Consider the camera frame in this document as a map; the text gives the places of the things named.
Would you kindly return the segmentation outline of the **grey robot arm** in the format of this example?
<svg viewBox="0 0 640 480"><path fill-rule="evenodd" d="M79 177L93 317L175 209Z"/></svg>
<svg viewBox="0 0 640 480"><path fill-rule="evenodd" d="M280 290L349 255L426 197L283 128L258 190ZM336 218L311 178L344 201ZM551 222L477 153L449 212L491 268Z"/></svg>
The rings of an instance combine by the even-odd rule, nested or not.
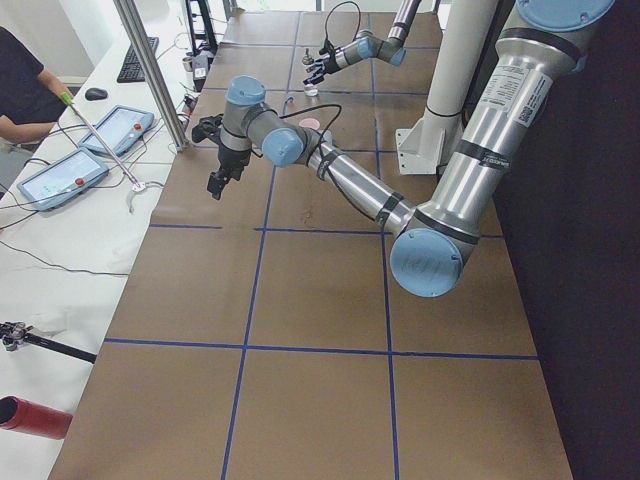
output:
<svg viewBox="0 0 640 480"><path fill-rule="evenodd" d="M337 73L367 59L380 59L393 66L401 65L406 55L404 44L420 3L421 0L408 0L401 3L386 39L376 37L368 29L359 29L361 10L355 1L343 1L333 7L325 19L325 36L318 51L319 57L306 56L303 61L305 71L309 74L303 80L304 88L315 87L325 79L326 75ZM328 23L333 12L346 4L352 4L356 7L359 22L351 42L336 46L329 38Z"/></svg>
<svg viewBox="0 0 640 480"><path fill-rule="evenodd" d="M265 101L257 79L235 77L222 114L204 117L194 141L217 144L220 166L208 181L219 198L239 179L254 149L278 167L314 170L367 218L395 236L395 280L408 292L437 297L458 283L479 241L479 220L553 82L585 58L608 1L519 1L496 43L498 62L431 199L420 205L361 168L323 132L289 124Z"/></svg>

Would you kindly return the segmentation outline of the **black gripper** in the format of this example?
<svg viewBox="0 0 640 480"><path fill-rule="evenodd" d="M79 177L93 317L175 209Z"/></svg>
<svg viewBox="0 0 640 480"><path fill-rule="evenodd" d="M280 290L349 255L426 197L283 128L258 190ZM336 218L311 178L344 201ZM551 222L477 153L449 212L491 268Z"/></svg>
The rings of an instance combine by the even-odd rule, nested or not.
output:
<svg viewBox="0 0 640 480"><path fill-rule="evenodd" d="M244 168L249 165L251 142L230 133L223 125L222 114L201 118L191 131L191 139L194 143L208 139L218 146L220 168L210 174L207 191L215 200L220 200L230 179L241 180Z"/></svg>
<svg viewBox="0 0 640 480"><path fill-rule="evenodd" d="M306 66L307 71L313 72L303 81L305 86L317 85L324 81L325 75L334 74L345 68L346 61L342 47L336 47L331 41L325 41L319 50L321 58Z"/></svg>

